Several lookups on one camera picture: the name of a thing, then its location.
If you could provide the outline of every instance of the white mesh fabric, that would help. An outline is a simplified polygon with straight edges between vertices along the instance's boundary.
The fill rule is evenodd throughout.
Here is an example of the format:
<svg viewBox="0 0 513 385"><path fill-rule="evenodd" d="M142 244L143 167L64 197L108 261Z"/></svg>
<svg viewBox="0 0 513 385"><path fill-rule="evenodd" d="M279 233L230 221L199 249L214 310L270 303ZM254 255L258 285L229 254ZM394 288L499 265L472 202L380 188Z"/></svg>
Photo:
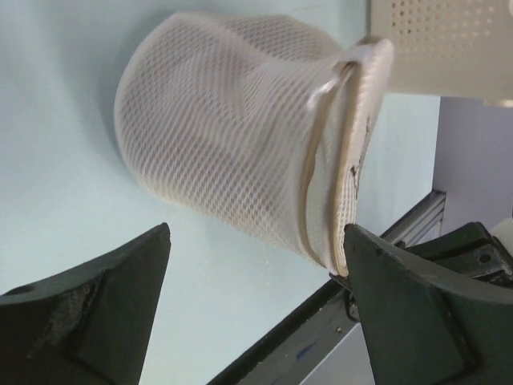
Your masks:
<svg viewBox="0 0 513 385"><path fill-rule="evenodd" d="M174 14L121 79L115 130L123 158L166 201L343 273L329 221L348 57L327 34L287 16Z"/></svg>

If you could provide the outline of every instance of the white table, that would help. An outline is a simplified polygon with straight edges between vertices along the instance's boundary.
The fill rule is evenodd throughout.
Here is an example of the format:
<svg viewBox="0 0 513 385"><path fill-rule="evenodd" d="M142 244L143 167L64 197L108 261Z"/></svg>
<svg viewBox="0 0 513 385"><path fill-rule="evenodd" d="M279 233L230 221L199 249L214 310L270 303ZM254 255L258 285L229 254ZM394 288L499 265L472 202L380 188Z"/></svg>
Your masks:
<svg viewBox="0 0 513 385"><path fill-rule="evenodd" d="M142 190L115 147L115 89L140 40L176 10L287 13L344 45L355 0L0 2L0 293L78 265L160 222L172 253L142 384L205 384L328 278L306 260ZM431 190L438 98L387 97L363 172L380 233Z"/></svg>

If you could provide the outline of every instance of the beige basket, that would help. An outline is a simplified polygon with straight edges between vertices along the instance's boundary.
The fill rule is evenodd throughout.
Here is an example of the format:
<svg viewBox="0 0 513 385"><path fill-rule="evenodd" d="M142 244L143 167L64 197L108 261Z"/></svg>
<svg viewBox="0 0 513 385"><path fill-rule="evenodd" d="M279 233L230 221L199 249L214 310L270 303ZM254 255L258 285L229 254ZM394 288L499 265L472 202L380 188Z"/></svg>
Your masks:
<svg viewBox="0 0 513 385"><path fill-rule="evenodd" d="M396 46L391 91L512 104L513 0L371 0L370 25Z"/></svg>

